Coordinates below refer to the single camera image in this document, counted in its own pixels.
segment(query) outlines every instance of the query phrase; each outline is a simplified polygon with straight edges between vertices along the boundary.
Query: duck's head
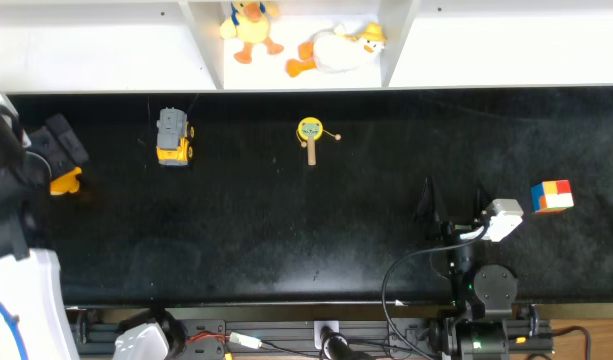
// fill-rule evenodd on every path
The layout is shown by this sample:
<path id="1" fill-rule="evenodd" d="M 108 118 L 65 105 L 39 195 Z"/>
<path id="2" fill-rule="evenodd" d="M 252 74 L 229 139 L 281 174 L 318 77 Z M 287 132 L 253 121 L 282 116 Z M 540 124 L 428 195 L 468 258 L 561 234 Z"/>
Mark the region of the duck's head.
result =
<path id="1" fill-rule="evenodd" d="M 379 54 L 386 44 L 386 38 L 382 34 L 382 27 L 376 23 L 370 23 L 366 30 L 359 34 L 358 41 L 364 46 L 364 50 L 371 54 Z"/>
<path id="2" fill-rule="evenodd" d="M 266 12 L 264 4 L 260 1 L 238 1 L 232 2 L 233 13 L 244 15 L 251 22 L 258 22 Z"/>

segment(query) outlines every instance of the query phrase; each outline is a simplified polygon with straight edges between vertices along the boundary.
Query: blue cube face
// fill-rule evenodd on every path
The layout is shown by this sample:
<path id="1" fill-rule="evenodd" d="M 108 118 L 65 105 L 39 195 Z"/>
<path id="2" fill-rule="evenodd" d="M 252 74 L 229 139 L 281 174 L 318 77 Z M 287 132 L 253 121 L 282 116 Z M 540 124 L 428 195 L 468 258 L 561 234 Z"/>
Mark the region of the blue cube face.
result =
<path id="1" fill-rule="evenodd" d="M 539 198 L 544 196 L 544 186 L 542 184 L 535 185 L 530 189 L 530 192 L 533 196 L 533 209 L 535 209 L 534 211 L 539 211 Z"/>

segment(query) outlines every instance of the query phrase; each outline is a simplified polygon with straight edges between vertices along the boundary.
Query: rubik's cube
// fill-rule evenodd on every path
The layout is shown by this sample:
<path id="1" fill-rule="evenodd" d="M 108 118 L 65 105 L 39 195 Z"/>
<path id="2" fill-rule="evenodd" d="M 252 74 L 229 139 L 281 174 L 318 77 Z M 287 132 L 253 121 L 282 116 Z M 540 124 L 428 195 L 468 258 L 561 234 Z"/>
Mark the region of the rubik's cube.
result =
<path id="1" fill-rule="evenodd" d="M 574 205 L 568 180 L 544 181 L 533 186 L 531 193 L 537 213 L 558 212 Z"/>

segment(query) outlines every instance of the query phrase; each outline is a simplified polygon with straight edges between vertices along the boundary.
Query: yellow plush duck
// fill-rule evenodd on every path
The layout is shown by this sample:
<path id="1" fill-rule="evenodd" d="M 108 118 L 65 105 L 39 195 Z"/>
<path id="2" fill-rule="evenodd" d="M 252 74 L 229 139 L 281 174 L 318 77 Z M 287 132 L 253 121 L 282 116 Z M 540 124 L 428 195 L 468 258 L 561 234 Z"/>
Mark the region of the yellow plush duck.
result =
<path id="1" fill-rule="evenodd" d="M 264 43 L 268 53 L 276 55 L 284 51 L 282 45 L 276 44 L 268 36 L 270 34 L 270 21 L 266 14 L 277 18 L 279 9 L 274 3 L 232 2 L 231 16 L 219 28 L 219 34 L 225 40 L 237 37 L 244 42 L 244 49 L 235 54 L 235 60 L 242 64 L 250 64 L 253 60 L 251 53 L 255 44 Z"/>
<path id="2" fill-rule="evenodd" d="M 286 72 L 297 77 L 303 71 L 317 69 L 325 73 L 340 73 L 354 70 L 372 62 L 384 49 L 386 38 L 382 27 L 370 23 L 358 36 L 346 34 L 343 25 L 333 31 L 322 31 L 313 41 L 299 46 L 299 58 L 286 63 Z"/>

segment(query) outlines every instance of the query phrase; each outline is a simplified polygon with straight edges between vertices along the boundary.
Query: black tabletop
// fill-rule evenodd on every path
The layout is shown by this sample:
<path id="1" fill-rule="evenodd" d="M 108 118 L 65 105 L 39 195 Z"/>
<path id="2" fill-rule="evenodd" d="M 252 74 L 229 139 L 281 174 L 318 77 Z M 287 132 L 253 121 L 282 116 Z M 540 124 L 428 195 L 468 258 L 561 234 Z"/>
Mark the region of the black tabletop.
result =
<path id="1" fill-rule="evenodd" d="M 440 245 L 413 221 L 428 175 L 456 216 L 477 184 L 519 201 L 524 223 L 478 250 L 515 272 L 519 301 L 613 301 L 613 88 L 12 100 L 29 128 L 63 113 L 90 154 L 81 193 L 51 204 L 66 304 L 377 301 L 393 261 Z M 188 168 L 157 162 L 163 107 L 190 110 Z M 315 167 L 295 137 L 307 116 L 342 135 L 317 141 Z M 560 179 L 575 207 L 533 214 L 531 186 Z M 450 301 L 428 257 L 389 291 Z"/>

